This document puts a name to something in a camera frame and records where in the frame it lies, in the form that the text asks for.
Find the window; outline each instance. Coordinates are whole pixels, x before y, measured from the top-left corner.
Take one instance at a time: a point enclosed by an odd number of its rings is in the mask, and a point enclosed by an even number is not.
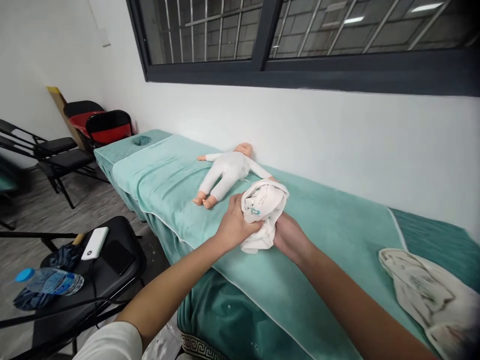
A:
[[[127,2],[147,81],[479,95],[464,1]]]

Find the blue bottle cap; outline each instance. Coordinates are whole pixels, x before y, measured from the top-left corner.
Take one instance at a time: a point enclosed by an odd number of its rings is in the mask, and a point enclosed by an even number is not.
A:
[[[20,271],[20,273],[16,276],[15,281],[17,283],[25,282],[27,280],[30,280],[34,274],[35,269],[28,267],[25,270]]]

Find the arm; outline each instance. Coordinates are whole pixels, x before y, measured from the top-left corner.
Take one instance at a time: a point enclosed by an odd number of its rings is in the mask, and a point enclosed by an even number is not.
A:
[[[251,158],[247,157],[246,161],[248,162],[248,166],[250,166],[250,170],[252,171],[252,173],[257,175],[259,178],[275,180],[272,174],[270,174],[267,170],[265,170],[263,167],[258,165]]]
[[[402,327],[283,213],[273,243],[303,272],[365,360],[435,356]]]
[[[207,270],[262,227],[263,221],[251,224],[245,221],[241,201],[242,194],[232,196],[216,234],[152,280],[118,315],[115,321],[136,327],[143,350]]]
[[[198,161],[208,161],[208,162],[214,162],[215,160],[217,160],[220,155],[222,155],[222,153],[217,153],[217,154],[208,154],[208,155],[202,155],[202,156],[199,156],[197,157],[196,159]]]

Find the white cloth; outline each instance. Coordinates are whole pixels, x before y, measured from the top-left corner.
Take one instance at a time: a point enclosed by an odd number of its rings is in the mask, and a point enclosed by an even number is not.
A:
[[[250,170],[262,179],[268,179],[272,176],[255,161],[239,151],[209,154],[205,155],[205,158],[206,161],[213,162],[213,165],[203,179],[199,191],[212,195],[217,201],[222,200],[232,186],[238,180],[246,177]]]
[[[392,277],[400,306],[425,330],[442,358],[462,359],[477,341],[480,295],[437,264],[386,248],[378,258]]]
[[[241,211],[245,221],[265,221],[260,231],[250,235],[240,245],[245,253],[257,254],[259,249],[269,249],[274,245],[275,223],[284,211],[289,195],[284,185],[269,179],[254,182],[243,193]]]

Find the white sleeve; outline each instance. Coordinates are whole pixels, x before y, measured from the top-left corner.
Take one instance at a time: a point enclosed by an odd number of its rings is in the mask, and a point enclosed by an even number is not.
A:
[[[222,153],[218,153],[218,154],[208,154],[208,155],[205,155],[205,159],[206,161],[209,161],[209,162],[214,162],[215,160],[217,160],[220,155],[223,155]]]
[[[246,161],[248,162],[248,165],[250,166],[250,170],[257,175],[261,179],[268,179],[269,177],[272,176],[267,170],[265,170],[263,167],[258,165],[255,161],[253,161],[251,158],[247,157]]]
[[[129,322],[105,325],[86,341],[73,360],[141,360],[142,339]]]

